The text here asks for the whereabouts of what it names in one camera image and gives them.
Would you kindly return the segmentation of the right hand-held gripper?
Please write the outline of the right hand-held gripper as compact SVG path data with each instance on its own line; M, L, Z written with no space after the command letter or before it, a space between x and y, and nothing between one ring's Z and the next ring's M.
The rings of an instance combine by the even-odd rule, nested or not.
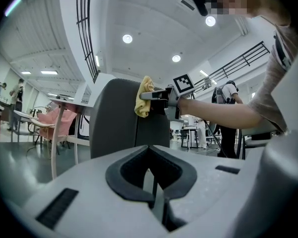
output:
M168 119L180 119L179 99L187 98L195 91L195 85L189 74L181 75L172 80L165 90L144 92L140 94L141 100L167 100L164 109Z

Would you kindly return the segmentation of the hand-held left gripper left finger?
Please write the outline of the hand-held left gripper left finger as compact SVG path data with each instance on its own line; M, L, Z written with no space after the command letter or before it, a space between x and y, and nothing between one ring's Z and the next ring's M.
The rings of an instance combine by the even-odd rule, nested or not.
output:
M85 161L67 170L12 212L39 238L164 238L165 227L144 202L123 199L105 173L135 147Z

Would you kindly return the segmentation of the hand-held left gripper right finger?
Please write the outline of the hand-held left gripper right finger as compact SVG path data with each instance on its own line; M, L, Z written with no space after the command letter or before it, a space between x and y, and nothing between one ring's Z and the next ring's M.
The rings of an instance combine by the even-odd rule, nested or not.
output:
M257 238L263 233L257 177L263 148L245 160L150 148L176 175L164 190L166 224L151 238Z

